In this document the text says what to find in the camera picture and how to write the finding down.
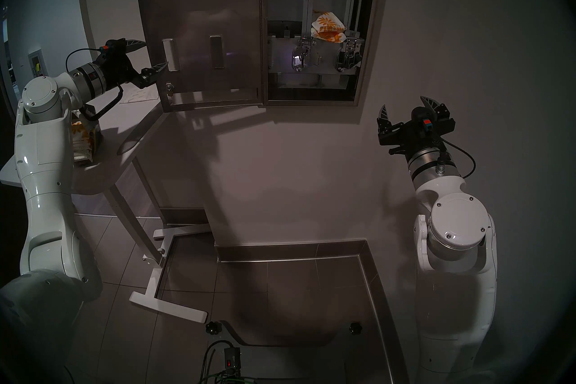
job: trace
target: black knob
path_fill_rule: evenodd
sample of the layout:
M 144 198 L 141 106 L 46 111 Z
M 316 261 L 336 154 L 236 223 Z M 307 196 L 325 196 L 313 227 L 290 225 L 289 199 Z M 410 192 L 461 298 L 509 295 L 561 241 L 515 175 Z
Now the black knob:
M 362 325 L 360 325 L 360 322 L 352 322 L 350 324 L 350 333 L 353 335 L 359 335 L 362 333 Z
M 208 322 L 206 324 L 206 333 L 209 335 L 217 335 L 220 332 L 220 327 L 216 322 Z

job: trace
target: orange floral pad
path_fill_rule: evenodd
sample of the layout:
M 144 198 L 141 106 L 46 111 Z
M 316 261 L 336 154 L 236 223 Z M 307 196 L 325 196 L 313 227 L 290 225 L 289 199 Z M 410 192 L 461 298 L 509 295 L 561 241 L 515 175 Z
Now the orange floral pad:
M 332 12 L 325 12 L 312 23 L 312 36 L 325 41 L 342 43 L 346 40 L 346 27 Z

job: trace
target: lock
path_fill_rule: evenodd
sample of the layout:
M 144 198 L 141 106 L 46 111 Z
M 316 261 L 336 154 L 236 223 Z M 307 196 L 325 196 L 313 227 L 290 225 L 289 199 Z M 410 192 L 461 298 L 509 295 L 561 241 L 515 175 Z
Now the lock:
M 292 69 L 296 72 L 302 72 L 310 66 L 310 47 L 312 46 L 311 37 L 300 37 L 298 45 L 292 51 Z
M 338 72 L 350 70 L 362 61 L 360 48 L 362 48 L 363 43 L 364 40 L 362 38 L 350 37 L 342 43 L 340 51 L 336 54 L 335 68 Z

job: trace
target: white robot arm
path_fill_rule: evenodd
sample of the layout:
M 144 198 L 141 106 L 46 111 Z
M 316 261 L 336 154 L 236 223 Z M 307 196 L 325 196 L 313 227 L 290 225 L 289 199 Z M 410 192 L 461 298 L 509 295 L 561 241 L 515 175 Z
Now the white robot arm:
M 167 64 L 139 74 L 126 56 L 145 45 L 109 40 L 93 63 L 56 78 L 30 81 L 18 104 L 14 152 L 28 233 L 20 257 L 22 275 L 0 290 L 0 310 L 29 353 L 55 379 L 61 376 L 82 303 L 102 291 L 94 255 L 74 221 L 71 113 L 78 109 L 86 123 L 96 122 L 121 99 L 121 84 L 154 84 Z M 116 86 L 119 95 L 102 111 L 94 113 L 86 106 Z
M 463 192 L 465 177 L 445 142 L 452 144 L 441 137 L 454 130 L 454 119 L 443 103 L 421 99 L 425 106 L 416 107 L 405 124 L 393 126 L 385 106 L 377 119 L 380 144 L 398 146 L 389 153 L 406 157 L 421 208 L 414 223 L 420 342 L 416 382 L 470 382 L 494 315 L 496 231 L 480 200 Z M 474 382 L 490 379 L 480 373 Z

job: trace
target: doorway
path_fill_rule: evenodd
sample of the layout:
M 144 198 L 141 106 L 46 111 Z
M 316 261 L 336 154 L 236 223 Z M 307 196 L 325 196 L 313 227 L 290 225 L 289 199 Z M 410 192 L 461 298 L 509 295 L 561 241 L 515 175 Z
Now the doorway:
M 0 71 L 2 72 L 6 95 L 9 99 L 13 112 L 16 112 L 16 107 L 21 99 L 20 89 L 16 81 L 16 74 L 12 64 L 12 57 L 10 55 L 10 46 L 8 44 L 8 8 L 2 8 L 2 45 L 0 47 Z

